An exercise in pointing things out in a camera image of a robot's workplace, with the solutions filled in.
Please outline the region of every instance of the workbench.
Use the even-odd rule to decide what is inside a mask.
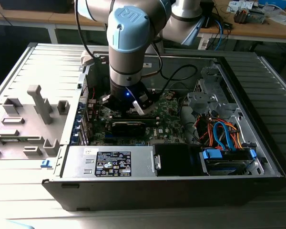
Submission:
[[[98,49],[100,48],[108,51],[108,47],[98,46]],[[65,99],[72,99],[70,98],[71,91],[77,87],[76,78],[81,73],[79,71],[81,67],[80,56],[83,50],[81,45],[30,44],[0,86],[0,101],[2,97],[11,93],[12,88],[18,88],[18,92],[23,92],[21,85],[16,82],[21,82],[24,76],[30,77],[30,83],[33,83],[35,77],[36,80],[41,80],[39,74],[33,73],[34,69],[36,72],[43,69],[45,75],[58,83],[74,78],[74,82],[69,83],[68,87],[67,84],[63,83],[61,88],[56,89],[49,83],[43,85],[45,91],[52,90],[53,95],[47,95],[50,100],[57,99],[55,95],[58,91]],[[214,51],[173,49],[166,50],[166,53],[214,55]],[[270,86],[270,83],[266,83],[272,82],[273,79],[269,76],[275,74],[269,70],[270,67],[266,62],[262,63],[261,59],[252,52],[216,51],[216,55],[226,58],[236,71],[239,80],[246,85],[248,91],[251,91],[252,98],[256,98],[255,100],[259,100],[265,105],[270,102],[269,98],[262,94],[254,93],[255,90],[259,91],[259,87],[264,88],[262,91],[266,91],[265,88],[267,87],[272,88],[272,90],[274,88]],[[192,229],[193,226],[204,229],[213,229],[214,227],[227,229],[286,228],[286,188],[280,192],[266,193],[241,207],[67,212],[42,187],[42,179],[52,174],[53,168],[41,168],[41,163],[41,159],[0,159],[1,219],[25,223],[36,229],[54,227],[72,229]]]
[[[229,35],[231,40],[247,40],[261,42],[282,42],[286,43],[286,26],[266,19],[264,24],[238,24],[234,23],[232,13],[226,13],[229,0],[215,0],[220,16],[233,24],[233,29]],[[0,12],[13,26],[46,28],[52,43],[58,43],[55,33],[56,29],[77,30],[74,9],[69,13],[59,14],[51,12],[34,12],[21,10],[3,10]],[[105,25],[94,22],[80,16],[82,30],[105,31]],[[0,25],[10,25],[0,14]],[[198,37],[201,37],[198,49],[205,49],[209,39],[214,38],[218,33],[218,28],[214,25],[208,29],[201,29]]]

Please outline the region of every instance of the power supply label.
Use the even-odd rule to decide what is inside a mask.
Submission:
[[[94,171],[97,177],[130,177],[131,152],[97,152]]]

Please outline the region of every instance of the white sticker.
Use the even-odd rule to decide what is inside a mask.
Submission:
[[[84,148],[84,155],[97,155],[98,148]]]
[[[2,142],[18,142],[18,139],[1,139]]]
[[[143,68],[151,68],[152,66],[152,63],[143,63]]]

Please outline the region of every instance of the black cable on table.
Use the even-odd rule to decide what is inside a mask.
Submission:
[[[4,20],[8,23],[8,24],[10,24],[10,26],[13,26],[12,24],[11,24],[11,22],[9,21],[9,20],[7,20],[7,18],[0,12],[0,15],[4,18]]]
[[[78,33],[80,35],[80,39],[82,41],[82,44],[83,46],[85,47],[85,50],[87,51],[87,53],[94,59],[94,55],[91,53],[91,51],[89,50],[85,40],[84,40],[84,37],[83,37],[83,34],[82,34],[82,29],[81,29],[81,25],[80,25],[80,20],[79,20],[79,15],[78,15],[78,1],[79,0],[75,0],[75,19],[76,19],[76,24],[77,24],[77,30],[78,30]]]
[[[153,50],[156,52],[156,55],[158,56],[158,59],[159,59],[159,63],[160,63],[160,66],[159,66],[159,69],[153,73],[148,73],[146,75],[143,75],[142,78],[147,78],[147,77],[150,77],[150,76],[154,76],[154,75],[157,75],[160,71],[162,71],[162,66],[163,66],[163,62],[162,62],[162,58],[160,56],[160,52],[157,48],[157,45],[156,45],[156,42],[153,42],[152,43],[152,47],[153,47]]]
[[[193,67],[193,68],[195,69],[195,73],[193,73],[192,75],[190,75],[190,76],[188,76],[188,77],[185,77],[185,78],[183,78],[183,79],[178,79],[178,81],[189,79],[189,78],[193,77],[193,76],[198,72],[198,69],[197,69],[197,67],[196,67],[195,65],[193,65],[193,64],[186,64],[186,65],[183,65],[183,66],[179,67],[176,71],[174,71],[174,73],[171,75],[170,78],[166,78],[165,76],[162,76],[164,79],[167,79],[167,81],[166,81],[164,87],[162,88],[162,90],[161,90],[161,92],[160,92],[160,95],[163,94],[164,90],[166,89],[168,83],[172,80],[172,78],[173,78],[181,69],[187,68],[187,67]]]

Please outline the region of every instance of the metal table surface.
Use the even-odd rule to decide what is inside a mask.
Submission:
[[[67,74],[63,73],[70,66],[80,67],[82,51],[80,45],[29,45],[0,86],[0,95],[28,64],[36,69],[57,65],[62,78],[67,78]],[[259,106],[258,112],[272,129],[275,141],[286,156],[286,85],[263,58],[246,52],[167,50],[166,53],[224,56],[253,104]],[[67,212],[41,186],[41,180],[53,172],[52,169],[41,169],[41,162],[29,159],[0,160],[0,218],[32,225],[36,229],[286,228],[286,188],[280,192],[265,193],[238,208]]]

